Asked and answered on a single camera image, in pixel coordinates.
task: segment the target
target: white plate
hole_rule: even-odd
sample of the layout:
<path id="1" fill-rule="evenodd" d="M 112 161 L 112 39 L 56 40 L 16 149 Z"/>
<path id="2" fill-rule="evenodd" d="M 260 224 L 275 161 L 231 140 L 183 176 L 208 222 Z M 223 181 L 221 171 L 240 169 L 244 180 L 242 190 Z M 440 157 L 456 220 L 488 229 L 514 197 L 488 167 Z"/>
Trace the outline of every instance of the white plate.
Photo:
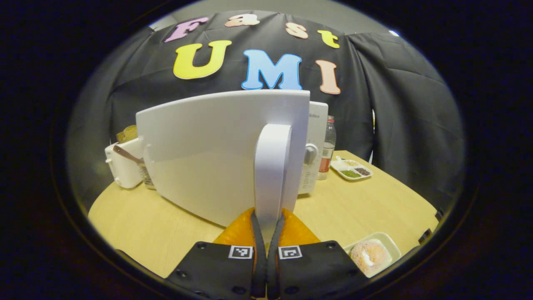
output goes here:
<path id="1" fill-rule="evenodd" d="M 389 267 L 390 265 L 395 263 L 397 260 L 399 260 L 400 257 L 401 257 L 401 252 L 400 252 L 400 249 L 398 249 L 398 246 L 396 246 L 396 244 L 391 239 L 391 237 L 388 234 L 384 233 L 384 232 L 373 233 L 373 234 L 367 236 L 366 238 L 364 238 L 362 240 L 359 240 L 359 241 L 357 241 L 357 242 L 355 242 L 353 244 L 350 244 L 350 245 L 344 247 L 343 249 L 344 249 L 344 251 L 346 251 L 346 253 L 348 255 L 350 255 L 350 252 L 352 251 L 353 247 L 357 243 L 368 241 L 368 240 L 372 240 L 372 239 L 380 240 L 380 242 L 385 246 L 385 248 L 387 249 L 387 251 L 391 255 L 392 260 L 391 260 L 391 262 L 389 264 L 384 265 L 380 270 L 376 271 L 371 276 L 367 276 L 369 278 L 374 276 L 374 275 L 376 275 L 376 274 L 378 274 L 378 273 L 380 273 L 381 271 L 383 271 L 384 269 L 386 269 L 387 267 Z"/>
<path id="2" fill-rule="evenodd" d="M 350 166 L 350 165 L 345 163 L 346 161 L 354 162 L 354 163 L 356 163 L 358 165 L 357 166 Z M 363 179 L 363 178 L 370 177 L 370 176 L 372 176 L 374 174 L 374 172 L 372 172 L 372 170 L 368 169 L 367 167 L 365 167 L 364 165 L 358 163 L 355 160 L 336 160 L 336 161 L 332 161 L 330 167 L 332 167 L 335 171 L 337 171 L 338 174 L 341 175 L 346 180 L 360 180 L 360 179 Z M 370 174 L 363 175 L 363 174 L 357 172 L 356 168 L 363 168 L 367 172 L 369 172 Z M 361 177 L 356 177 L 356 178 L 348 177 L 345 174 L 343 174 L 341 171 L 353 171 L 356 174 L 361 175 Z"/>

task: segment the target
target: blue letter m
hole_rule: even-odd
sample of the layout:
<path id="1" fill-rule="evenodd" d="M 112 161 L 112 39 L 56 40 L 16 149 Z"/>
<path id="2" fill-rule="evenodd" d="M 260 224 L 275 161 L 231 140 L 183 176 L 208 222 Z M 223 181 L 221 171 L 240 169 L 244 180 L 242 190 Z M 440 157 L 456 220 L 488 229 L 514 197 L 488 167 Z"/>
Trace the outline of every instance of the blue letter m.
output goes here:
<path id="1" fill-rule="evenodd" d="M 241 84 L 245 90 L 258 90 L 263 88 L 259 81 L 259 74 L 263 75 L 269 89 L 273 89 L 283 75 L 279 84 L 282 90 L 302 90 L 298 80 L 298 65 L 302 58 L 294 54 L 284 54 L 276 65 L 270 60 L 263 50 L 246 50 L 244 55 L 248 57 L 248 74 L 246 81 Z"/>

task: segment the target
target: knob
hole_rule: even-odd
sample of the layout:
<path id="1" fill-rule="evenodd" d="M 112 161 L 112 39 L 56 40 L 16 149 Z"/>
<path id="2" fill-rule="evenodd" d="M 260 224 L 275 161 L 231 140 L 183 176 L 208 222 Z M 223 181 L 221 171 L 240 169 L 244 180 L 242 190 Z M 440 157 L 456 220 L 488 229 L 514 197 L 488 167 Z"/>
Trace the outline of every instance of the knob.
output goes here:
<path id="1" fill-rule="evenodd" d="M 303 163 L 307 165 L 312 165 L 314 162 L 314 159 L 317 157 L 318 154 L 318 148 L 313 144 L 307 144 L 305 146 L 305 156 L 303 159 Z"/>

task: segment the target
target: plastic bottle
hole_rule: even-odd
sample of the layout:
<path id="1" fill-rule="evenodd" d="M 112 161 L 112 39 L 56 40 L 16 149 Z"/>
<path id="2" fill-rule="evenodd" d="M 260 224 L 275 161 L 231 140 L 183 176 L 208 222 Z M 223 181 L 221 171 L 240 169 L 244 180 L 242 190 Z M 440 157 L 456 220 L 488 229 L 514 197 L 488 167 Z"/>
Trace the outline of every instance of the plastic bottle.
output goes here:
<path id="1" fill-rule="evenodd" d="M 318 170 L 318 180 L 324 180 L 329 171 L 331 164 L 333 150 L 335 150 L 335 142 L 337 141 L 337 133 L 335 132 L 335 118 L 328 116 L 326 127 L 326 139 L 324 141 L 324 149 L 322 150 L 322 160 L 320 161 L 320 169 Z"/>

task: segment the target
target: food in tray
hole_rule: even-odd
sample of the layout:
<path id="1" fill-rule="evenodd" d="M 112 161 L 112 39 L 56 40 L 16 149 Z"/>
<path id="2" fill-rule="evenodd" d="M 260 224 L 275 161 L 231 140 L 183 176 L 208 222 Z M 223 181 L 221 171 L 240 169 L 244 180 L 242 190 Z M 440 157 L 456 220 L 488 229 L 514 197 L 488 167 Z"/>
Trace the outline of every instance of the food in tray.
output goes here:
<path id="1" fill-rule="evenodd" d="M 364 168 L 356 168 L 356 171 L 359 172 L 359 173 L 361 173 L 361 174 L 364 175 L 364 176 L 368 176 L 368 175 L 370 175 L 370 172 L 367 171 L 367 170 L 365 170 Z"/>
<path id="2" fill-rule="evenodd" d="M 358 178 L 358 177 L 361 177 L 361 175 L 355 173 L 354 171 L 341 171 L 342 174 L 348 176 L 348 177 L 352 177 L 352 178 Z"/>
<path id="3" fill-rule="evenodd" d="M 349 160 L 344 160 L 343 162 L 344 162 L 345 164 L 347 164 L 347 165 L 351 166 L 351 167 L 356 167 L 356 166 L 358 166 L 358 165 L 359 165 L 359 163 L 358 163 L 358 162 L 356 162 L 356 161 L 349 161 Z"/>
<path id="4" fill-rule="evenodd" d="M 352 248 L 350 257 L 366 277 L 372 277 L 381 272 L 392 262 L 389 251 L 378 239 L 357 243 Z"/>

